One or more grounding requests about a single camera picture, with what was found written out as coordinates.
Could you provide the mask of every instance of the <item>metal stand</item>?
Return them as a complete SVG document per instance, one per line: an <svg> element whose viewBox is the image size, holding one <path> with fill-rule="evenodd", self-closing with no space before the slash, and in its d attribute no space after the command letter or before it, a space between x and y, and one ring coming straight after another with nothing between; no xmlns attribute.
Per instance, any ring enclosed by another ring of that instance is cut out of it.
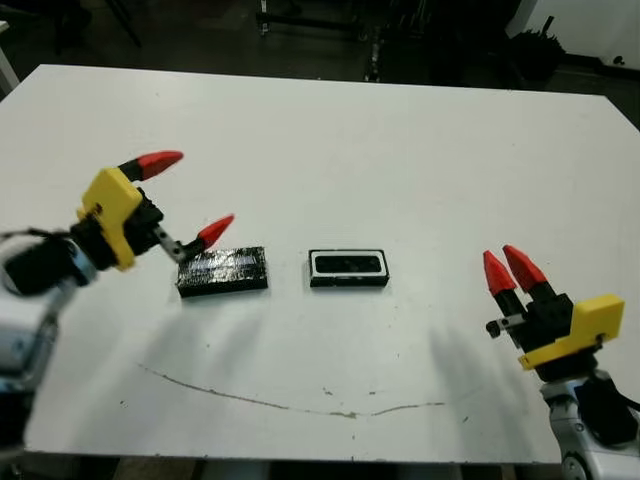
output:
<svg viewBox="0 0 640 480"><path fill-rule="evenodd" d="M360 9L364 6L364 0L360 3ZM297 11L300 8L292 3ZM265 36L269 31L271 23L283 23L285 25L298 25L302 27L321 28L325 30L337 30L353 34L358 40L366 40L366 32L364 29L364 23L360 19L359 14L355 14L351 21L348 22L333 22L328 20L320 20L315 18L301 17L297 15L276 15L269 13L267 8L267 0L260 0L259 9L256 12L256 22L258 23L258 29L261 36Z"/></svg>

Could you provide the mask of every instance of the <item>white table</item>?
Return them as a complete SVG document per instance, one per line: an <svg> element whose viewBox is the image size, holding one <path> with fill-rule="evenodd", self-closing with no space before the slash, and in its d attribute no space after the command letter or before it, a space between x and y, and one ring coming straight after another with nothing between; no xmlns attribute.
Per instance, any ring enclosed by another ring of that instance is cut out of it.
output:
<svg viewBox="0 0 640 480"><path fill-rule="evenodd" d="M605 98L43 66L0 104L2 229L68 225L99 168L164 148L166 229L234 212L219 246L264 245L270 288L181 302L160 249L103 273L31 450L556 462L537 377L484 330L506 242L574 300L628 301L599 359L640 398L640 135ZM323 247L385 249L389 285L311 291Z"/></svg>
<svg viewBox="0 0 640 480"><path fill-rule="evenodd" d="M4 20L0 20L0 33L4 32L7 28L9 28L9 24ZM0 89L2 89L6 95L16 88L18 83L20 83L20 81L9 63L9 59L7 59L2 48L0 48Z"/></svg>

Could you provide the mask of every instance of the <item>red fingertip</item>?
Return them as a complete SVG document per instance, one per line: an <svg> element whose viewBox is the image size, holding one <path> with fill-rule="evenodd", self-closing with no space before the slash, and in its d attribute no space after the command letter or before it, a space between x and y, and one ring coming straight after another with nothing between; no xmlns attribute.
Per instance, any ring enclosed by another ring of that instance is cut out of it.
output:
<svg viewBox="0 0 640 480"><path fill-rule="evenodd" d="M198 238L204 242L205 250L216 243L218 238L220 238L220 235L222 235L227 227L231 225L234 218L235 217L233 215L228 215L217 222L212 223L198 233Z"/></svg>
<svg viewBox="0 0 640 480"><path fill-rule="evenodd" d="M505 245L502 250L507 257L513 276L516 277L522 290L528 292L535 285L547 281L542 270L525 253L511 245Z"/></svg>
<svg viewBox="0 0 640 480"><path fill-rule="evenodd" d="M504 291L513 290L516 284L509 275L507 268L489 250L482 255L484 259L484 273L487 277L489 291L494 297Z"/></svg>
<svg viewBox="0 0 640 480"><path fill-rule="evenodd" d="M155 177L164 172L174 163L183 157L182 152L175 150L164 150L162 152L148 153L137 158L138 165L142 169L142 180Z"/></svg>

